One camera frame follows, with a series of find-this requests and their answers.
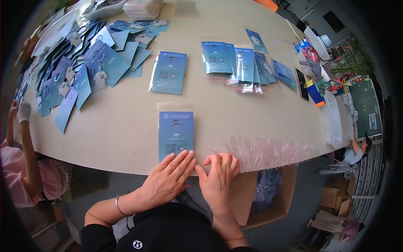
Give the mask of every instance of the beige tabletop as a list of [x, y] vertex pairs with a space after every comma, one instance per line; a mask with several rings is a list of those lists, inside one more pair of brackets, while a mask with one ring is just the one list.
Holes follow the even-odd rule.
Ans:
[[[236, 135], [251, 140], [270, 136], [309, 140], [313, 145], [311, 158], [333, 151], [325, 142], [321, 109], [312, 100], [301, 99], [299, 92], [286, 84], [280, 82], [280, 87], [264, 94], [239, 94], [205, 80], [199, 38], [250, 44], [245, 27], [260, 34], [272, 59], [291, 70], [301, 69], [292, 46], [297, 42], [295, 32], [287, 21], [251, 0], [200, 0], [197, 8], [199, 18], [175, 17], [175, 3], [167, 0], [159, 19], [170, 20], [168, 32], [161, 32], [150, 43], [148, 49], [153, 53], [144, 62], [143, 76], [121, 79], [114, 88], [91, 94], [81, 110], [74, 107], [64, 134], [54, 124], [59, 107], [47, 117], [38, 115], [35, 85], [31, 84], [25, 99], [33, 105], [30, 128], [35, 151], [85, 167], [148, 175], [158, 164], [158, 102], [194, 106], [194, 150], [199, 163], [213, 154], [212, 150], [225, 152], [223, 142], [229, 143]], [[109, 18], [107, 24], [116, 20], [128, 17], [122, 13]], [[181, 96], [148, 92], [159, 47], [189, 52]], [[340, 97], [337, 100], [346, 129], [348, 110]], [[19, 132], [15, 132], [21, 142]], [[348, 144], [344, 133], [343, 146]]]

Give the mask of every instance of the white glove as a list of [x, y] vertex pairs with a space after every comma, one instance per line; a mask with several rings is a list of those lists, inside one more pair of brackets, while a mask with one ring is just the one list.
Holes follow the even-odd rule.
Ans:
[[21, 98], [20, 106], [18, 107], [18, 121], [21, 124], [24, 121], [29, 122], [31, 115], [31, 104], [27, 102], [24, 97]]

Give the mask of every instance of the orange chair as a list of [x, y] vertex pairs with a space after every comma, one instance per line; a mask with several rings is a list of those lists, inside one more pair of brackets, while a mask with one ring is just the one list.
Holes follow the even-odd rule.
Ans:
[[266, 8], [269, 8], [270, 10], [277, 12], [278, 10], [278, 6], [275, 2], [273, 2], [272, 0], [253, 0], [256, 3], [260, 3], [261, 5], [263, 5]]

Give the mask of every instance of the smartphone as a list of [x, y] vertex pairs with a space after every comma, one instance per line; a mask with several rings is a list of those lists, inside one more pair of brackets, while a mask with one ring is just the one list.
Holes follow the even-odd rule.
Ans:
[[309, 101], [308, 90], [305, 88], [305, 77], [300, 70], [295, 69], [295, 72], [299, 83], [299, 94], [302, 99]]

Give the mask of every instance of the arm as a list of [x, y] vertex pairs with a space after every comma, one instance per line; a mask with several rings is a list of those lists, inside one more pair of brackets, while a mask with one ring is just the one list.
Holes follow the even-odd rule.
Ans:
[[211, 170], [206, 171], [196, 165], [200, 189], [204, 199], [213, 212], [213, 227], [221, 235], [229, 249], [247, 246], [243, 232], [229, 205], [228, 190], [233, 177], [239, 172], [238, 159], [229, 153], [208, 156], [204, 166], [211, 163]]
[[21, 139], [23, 144], [24, 162], [27, 176], [23, 178], [24, 188], [31, 198], [41, 194], [44, 190], [39, 165], [36, 160], [35, 151], [32, 145], [31, 132], [29, 131], [29, 117], [31, 105], [24, 98], [20, 101], [18, 119], [20, 124]]
[[182, 151], [167, 156], [147, 177], [143, 185], [127, 195], [119, 197], [118, 210], [115, 198], [93, 205], [85, 215], [85, 223], [100, 224], [109, 229], [127, 215], [133, 215], [172, 201], [189, 188], [185, 181], [192, 172], [196, 159], [194, 151]]
[[17, 113], [17, 100], [14, 99], [11, 104], [10, 112], [8, 113], [8, 121], [7, 121], [7, 134], [6, 139], [8, 146], [14, 147], [14, 117]]
[[354, 129], [354, 140], [351, 141], [351, 146], [353, 147], [353, 150], [354, 150], [355, 154], [357, 155], [360, 148], [359, 148], [357, 142], [355, 141], [355, 129]]

